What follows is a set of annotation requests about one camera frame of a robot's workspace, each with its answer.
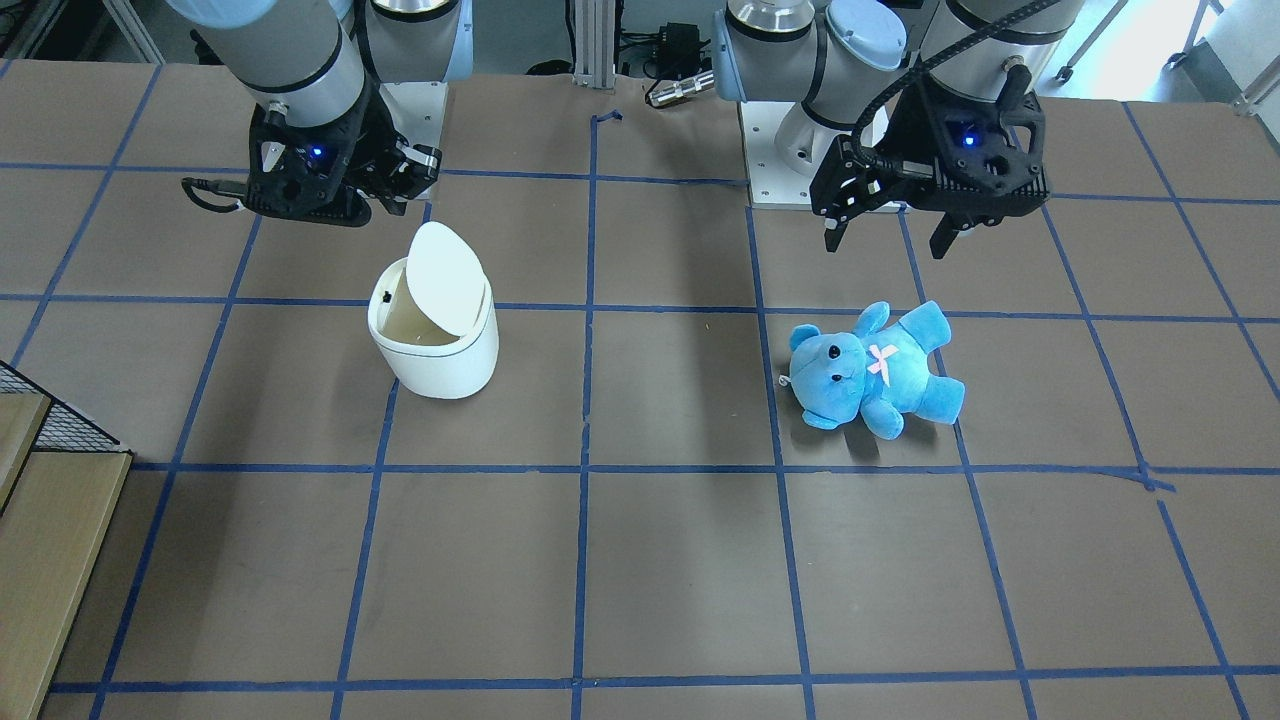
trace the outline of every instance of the trash can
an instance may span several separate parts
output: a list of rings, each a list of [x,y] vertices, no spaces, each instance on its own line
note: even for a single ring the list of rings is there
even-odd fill
[[[475,395],[498,364],[489,278],[471,247],[435,222],[378,279],[369,332],[401,386],[424,397]]]

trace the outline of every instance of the pink bow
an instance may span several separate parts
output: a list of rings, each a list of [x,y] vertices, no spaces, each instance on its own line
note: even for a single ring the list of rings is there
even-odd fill
[[[897,352],[897,346],[896,345],[886,345],[884,350],[882,351],[879,348],[879,346],[873,345],[868,350],[870,351],[872,357],[876,359],[876,363],[868,365],[867,372],[870,373],[870,374],[873,374],[873,375],[881,375],[882,378],[884,378],[884,387],[890,387],[890,384],[888,384],[888,359],[895,352]]]

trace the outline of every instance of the white robot link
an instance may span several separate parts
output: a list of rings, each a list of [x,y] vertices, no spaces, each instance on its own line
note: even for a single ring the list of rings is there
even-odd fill
[[[407,145],[378,87],[467,77],[471,0],[168,1],[257,101],[247,183],[186,179],[201,206],[238,208],[198,190],[264,215],[361,225],[364,197],[399,214],[435,181],[439,150]],[[941,258],[961,232],[1048,199],[1032,87],[1083,3],[727,0],[712,74],[667,95],[714,86],[731,101],[795,102],[776,145],[812,178],[827,250],[850,220],[897,201],[945,214],[931,240]]]

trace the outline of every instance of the blue teddy bear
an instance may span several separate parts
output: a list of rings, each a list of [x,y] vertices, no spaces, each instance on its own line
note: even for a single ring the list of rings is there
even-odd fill
[[[822,334],[814,325],[791,331],[790,384],[804,421],[824,430],[858,416],[876,436],[902,433],[902,414],[952,424],[964,404],[964,383],[929,373],[929,352],[951,341],[951,324],[929,301],[888,322],[888,302],[863,311],[852,333]]]

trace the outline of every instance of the stuffed animal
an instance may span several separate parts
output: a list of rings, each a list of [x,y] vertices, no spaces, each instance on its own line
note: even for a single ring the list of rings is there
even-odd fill
[[[888,302],[863,311],[852,333],[822,334],[814,325],[791,331],[791,386],[804,407],[804,421],[833,430],[861,411],[876,436],[893,439],[902,414],[934,423],[955,423],[964,383],[929,373],[928,355],[951,341],[951,324],[929,301],[888,322]]]

